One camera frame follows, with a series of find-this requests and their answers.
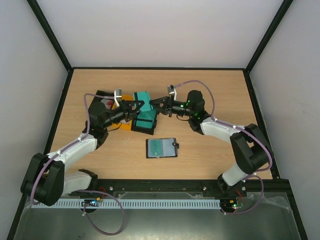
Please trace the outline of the teal credit card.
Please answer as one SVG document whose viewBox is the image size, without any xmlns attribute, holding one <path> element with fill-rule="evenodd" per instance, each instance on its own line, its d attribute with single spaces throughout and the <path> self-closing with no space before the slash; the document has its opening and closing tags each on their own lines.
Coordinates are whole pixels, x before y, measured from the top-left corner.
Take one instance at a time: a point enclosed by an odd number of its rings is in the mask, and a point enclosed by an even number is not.
<svg viewBox="0 0 320 240">
<path fill-rule="evenodd" d="M 159 158 L 163 155 L 163 143 L 161 139 L 147 140 L 147 156 L 149 158 Z"/>
<path fill-rule="evenodd" d="M 138 101 L 138 106 L 140 112 L 148 112 L 153 110 L 153 106 L 150 104 L 150 95 L 148 91 L 139 91 L 133 93 L 133 99 Z"/>
</svg>

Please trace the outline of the black leather card holder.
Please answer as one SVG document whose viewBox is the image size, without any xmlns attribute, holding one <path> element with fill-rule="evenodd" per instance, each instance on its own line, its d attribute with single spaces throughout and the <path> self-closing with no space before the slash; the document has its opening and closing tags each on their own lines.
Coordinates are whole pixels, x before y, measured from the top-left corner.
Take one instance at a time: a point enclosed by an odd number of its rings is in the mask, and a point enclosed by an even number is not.
<svg viewBox="0 0 320 240">
<path fill-rule="evenodd" d="M 150 138 L 145 140 L 146 158 L 176 158 L 180 144 L 176 138 Z"/>
</svg>

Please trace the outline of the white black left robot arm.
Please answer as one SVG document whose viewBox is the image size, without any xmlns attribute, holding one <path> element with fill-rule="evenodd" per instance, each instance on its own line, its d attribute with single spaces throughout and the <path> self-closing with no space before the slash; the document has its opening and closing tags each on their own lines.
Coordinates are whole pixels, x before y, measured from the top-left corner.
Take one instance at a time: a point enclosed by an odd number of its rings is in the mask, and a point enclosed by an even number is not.
<svg viewBox="0 0 320 240">
<path fill-rule="evenodd" d="M 144 104 L 142 100 L 120 100 L 114 109 L 107 109 L 101 101 L 86 104 L 87 121 L 82 133 L 56 151 L 35 154 L 22 181 L 21 192 L 30 197 L 32 205 L 52 206 L 65 193 L 86 190 L 92 180 L 88 173 L 80 171 L 66 177 L 66 171 L 105 143 L 108 127 L 122 120 L 132 120 Z"/>
</svg>

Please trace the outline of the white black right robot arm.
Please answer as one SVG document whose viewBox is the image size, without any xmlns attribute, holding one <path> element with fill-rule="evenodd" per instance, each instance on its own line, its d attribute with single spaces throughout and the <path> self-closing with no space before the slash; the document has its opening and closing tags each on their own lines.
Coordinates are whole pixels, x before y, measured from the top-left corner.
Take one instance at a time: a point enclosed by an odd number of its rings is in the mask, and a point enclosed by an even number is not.
<svg viewBox="0 0 320 240">
<path fill-rule="evenodd" d="M 266 171 L 265 165 L 272 166 L 273 152 L 260 128 L 253 123 L 234 125 L 211 116 L 205 110 L 200 91 L 190 91 L 185 102 L 177 101 L 174 96 L 164 96 L 149 103 L 163 115 L 187 116 L 194 132 L 231 144 L 235 164 L 217 179 L 218 191 L 222 195 L 229 196 L 239 182 Z"/>
</svg>

